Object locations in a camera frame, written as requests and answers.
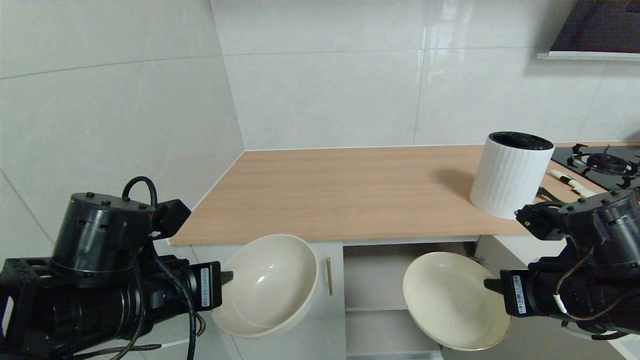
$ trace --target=wooden countertop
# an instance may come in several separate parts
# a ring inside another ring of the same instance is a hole
[[[246,243],[275,233],[306,240],[526,233],[515,220],[483,213],[469,201],[482,150],[483,145],[455,145],[247,151],[171,243]],[[604,191],[553,161],[551,168]],[[578,197],[549,175],[542,186],[568,202]]]

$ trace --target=label sticker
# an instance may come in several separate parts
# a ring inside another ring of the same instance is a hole
[[[202,297],[202,307],[211,305],[211,282],[209,281],[209,269],[200,269],[200,295]]]
[[[513,276],[513,289],[516,291],[516,303],[518,304],[518,314],[526,314],[527,307],[524,303],[524,292],[522,291],[522,281],[519,275]]]

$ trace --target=open cabinet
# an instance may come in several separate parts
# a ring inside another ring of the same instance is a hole
[[[436,251],[467,253],[462,242],[344,247],[349,360],[441,359],[441,346],[413,321],[403,295],[406,269]]]

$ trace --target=ribbed white container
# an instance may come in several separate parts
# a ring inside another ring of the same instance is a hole
[[[515,219],[514,212],[532,204],[554,152],[554,145],[522,133],[492,133],[471,189],[471,202],[487,214]]]

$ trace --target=cabinet door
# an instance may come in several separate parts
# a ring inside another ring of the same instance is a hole
[[[321,264],[321,273],[308,315],[295,328],[272,338],[262,340],[233,336],[233,343],[242,360],[346,359],[342,242],[310,244]],[[193,246],[193,250],[199,261],[217,259],[224,264],[240,247],[241,245],[202,245]],[[327,258],[331,259],[333,295],[329,294],[325,265]]]
[[[536,241],[533,236],[523,238]],[[498,276],[501,269],[526,268],[513,253],[493,236],[480,239],[476,256],[484,259],[483,265]],[[511,318],[507,336],[492,348],[477,352],[462,352],[444,348],[445,360],[622,360],[623,357],[606,341],[589,341],[571,336],[560,329],[560,321],[551,318]]]

